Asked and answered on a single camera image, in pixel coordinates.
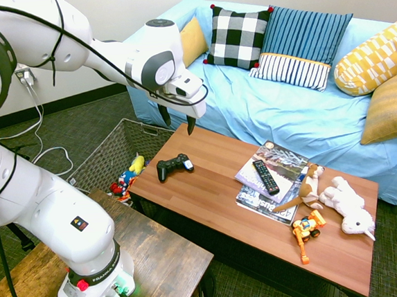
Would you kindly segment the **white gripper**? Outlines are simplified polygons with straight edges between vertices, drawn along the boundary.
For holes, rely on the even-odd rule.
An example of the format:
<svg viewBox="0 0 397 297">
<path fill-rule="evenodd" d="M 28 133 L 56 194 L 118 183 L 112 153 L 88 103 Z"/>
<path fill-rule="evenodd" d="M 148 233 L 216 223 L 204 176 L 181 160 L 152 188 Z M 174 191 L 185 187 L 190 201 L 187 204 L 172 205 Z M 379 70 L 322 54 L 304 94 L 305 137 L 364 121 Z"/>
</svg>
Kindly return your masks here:
<svg viewBox="0 0 397 297">
<path fill-rule="evenodd" d="M 205 90 L 198 91 L 190 98 L 185 98 L 183 96 L 157 96 L 156 98 L 151 97 L 151 101 L 158 104 L 158 110 L 166 126 L 171 125 L 171 118 L 167 108 L 186 115 L 188 135 L 193 133 L 196 119 L 201 118 L 206 112 Z"/>
</svg>

